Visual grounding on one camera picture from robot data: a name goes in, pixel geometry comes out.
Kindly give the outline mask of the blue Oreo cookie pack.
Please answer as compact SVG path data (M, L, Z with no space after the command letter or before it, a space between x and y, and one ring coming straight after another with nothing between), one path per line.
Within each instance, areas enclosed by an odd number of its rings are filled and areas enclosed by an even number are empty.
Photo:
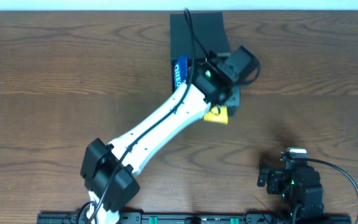
M173 87L176 90L181 84L186 82L188 73L188 57L182 55L173 64Z

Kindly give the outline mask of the yellow snack bar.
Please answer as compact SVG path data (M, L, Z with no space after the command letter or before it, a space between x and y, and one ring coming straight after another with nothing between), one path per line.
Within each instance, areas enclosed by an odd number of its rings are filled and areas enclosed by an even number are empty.
M204 121L220 124L228 124L228 111L226 106L215 106L203 117Z

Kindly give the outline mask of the dark green box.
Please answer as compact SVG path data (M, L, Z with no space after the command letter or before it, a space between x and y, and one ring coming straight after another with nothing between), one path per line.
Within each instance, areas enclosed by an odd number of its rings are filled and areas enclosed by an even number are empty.
M175 91L173 87L174 61L182 55L186 55L188 57L187 78L191 75L192 67L195 67L191 83L201 90L207 102L213 106L219 105L216 103L218 88L214 85L212 69L208 60L216 55L227 57L232 53L221 12L195 13L192 16L170 14L170 61L173 91ZM237 109L227 107L228 115L233 116Z

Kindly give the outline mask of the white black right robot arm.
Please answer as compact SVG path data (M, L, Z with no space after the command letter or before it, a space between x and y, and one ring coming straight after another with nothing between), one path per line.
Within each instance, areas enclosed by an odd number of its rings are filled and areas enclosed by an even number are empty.
M269 223L296 223L323 215L323 187L320 174L308 165L306 149L289 148L281 153L283 168L270 167L259 161L257 185L268 194L280 195L288 211L267 218Z

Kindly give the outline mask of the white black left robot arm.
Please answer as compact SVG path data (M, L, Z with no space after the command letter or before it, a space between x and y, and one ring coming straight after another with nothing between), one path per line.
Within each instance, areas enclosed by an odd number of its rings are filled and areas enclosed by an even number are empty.
M136 178L149 160L211 108L225 104L236 87L250 84L260 62L240 46L228 56L211 52L203 62L186 61L183 71L186 80L136 127L108 144L97 138L86 147L80 171L90 197L86 223L117 223L120 209L140 190Z

